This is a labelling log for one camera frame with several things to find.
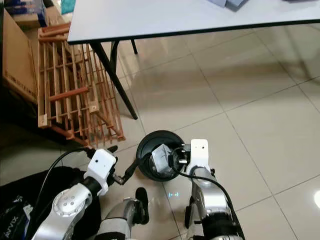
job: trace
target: floor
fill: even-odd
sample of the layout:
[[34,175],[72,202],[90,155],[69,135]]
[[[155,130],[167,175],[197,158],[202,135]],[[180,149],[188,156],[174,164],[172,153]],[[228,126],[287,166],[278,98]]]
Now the floor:
[[[116,172],[155,130],[209,142],[209,165],[229,192],[247,240],[306,240],[320,235],[320,27],[296,25],[121,42],[117,74],[138,113],[118,99],[126,141]],[[22,135],[0,150],[1,185],[48,168],[70,146]],[[75,153],[64,166],[86,169]],[[102,216],[145,187],[150,222],[139,240],[181,240],[191,182],[159,183],[139,170],[100,199]]]

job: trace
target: white table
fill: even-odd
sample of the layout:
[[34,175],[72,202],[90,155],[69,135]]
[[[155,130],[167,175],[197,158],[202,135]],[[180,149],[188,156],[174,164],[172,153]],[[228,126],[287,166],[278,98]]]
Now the white table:
[[[115,73],[121,40],[320,23],[320,0],[248,0],[239,9],[208,0],[77,0],[68,42],[90,44],[137,119]],[[100,42],[112,42],[110,61]]]

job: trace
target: tabletop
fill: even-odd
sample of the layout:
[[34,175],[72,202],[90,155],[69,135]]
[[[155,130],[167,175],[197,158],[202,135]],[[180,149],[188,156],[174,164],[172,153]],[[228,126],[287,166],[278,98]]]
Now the tabletop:
[[320,23],[320,0],[77,0],[68,42],[107,42],[277,25]]

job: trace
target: black bag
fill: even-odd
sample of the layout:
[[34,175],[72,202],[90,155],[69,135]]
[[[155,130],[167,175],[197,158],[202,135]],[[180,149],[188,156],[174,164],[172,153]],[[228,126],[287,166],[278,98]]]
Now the black bag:
[[[35,205],[47,172],[36,173],[0,187],[0,240],[21,240],[24,238],[27,216],[23,207],[28,204],[32,207]],[[84,173],[78,168],[66,166],[52,169],[38,205],[38,209],[43,210],[43,213],[35,223],[36,228],[49,215],[52,201],[56,195],[81,182],[84,179]],[[84,240],[91,237],[99,230],[100,223],[100,202],[99,199],[96,199],[85,210],[82,219],[75,225],[72,239]]]

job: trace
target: wire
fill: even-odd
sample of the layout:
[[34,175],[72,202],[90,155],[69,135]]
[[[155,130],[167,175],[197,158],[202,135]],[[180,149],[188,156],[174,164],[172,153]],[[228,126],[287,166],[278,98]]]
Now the wire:
[[[171,155],[173,156],[173,154],[177,151],[177,150],[182,150],[183,147],[177,147],[175,148],[172,152],[171,152]],[[200,179],[200,180],[205,180],[205,181],[208,181],[214,185],[216,185],[218,188],[220,188],[222,190],[222,192],[224,193],[225,195],[225,198],[228,202],[228,206],[230,208],[230,211],[231,211],[231,215],[232,215],[232,218],[233,220],[235,221],[235,223],[237,224],[238,226],[238,233],[239,233],[239,236],[243,239],[243,240],[246,240],[245,239],[245,235],[244,235],[244,232],[241,228],[241,225],[240,225],[240,222],[239,222],[239,219],[236,215],[236,211],[234,209],[234,206],[232,204],[232,201],[231,201],[231,198],[227,192],[227,190],[225,190],[225,188],[220,184],[218,183],[217,181],[213,180],[213,179],[210,179],[210,178],[207,178],[207,177],[202,177],[202,176],[193,176],[193,175],[188,175],[188,174],[185,174],[185,173],[182,173],[180,171],[178,171],[177,169],[175,169],[174,165],[172,164],[171,168],[173,169],[173,171],[175,171],[177,174],[183,176],[183,177],[186,177],[186,178],[190,178],[190,179]]]
[[33,228],[34,228],[34,223],[37,221],[36,216],[37,216],[37,208],[39,207],[39,202],[40,202],[40,199],[41,199],[41,195],[44,191],[44,187],[46,185],[46,182],[48,180],[48,177],[52,171],[52,169],[67,155],[71,154],[71,153],[74,153],[74,152],[81,152],[81,151],[88,151],[89,148],[87,147],[80,147],[80,148],[76,148],[74,150],[71,150],[71,151],[67,151],[65,152],[64,154],[62,154],[61,156],[59,156],[53,163],[52,165],[50,166],[48,172],[46,173],[46,176],[43,180],[43,183],[42,183],[42,186],[40,188],[40,191],[39,191],[39,194],[38,194],[38,197],[36,198],[36,201],[35,201],[35,205],[33,207],[33,210],[32,210],[32,214],[31,214],[31,217],[30,217],[30,222],[29,222],[29,226],[28,226],[28,229],[27,229],[27,232],[26,232],[26,236],[25,236],[25,239],[28,240],[28,239],[31,239],[31,235],[34,234],[33,232]]

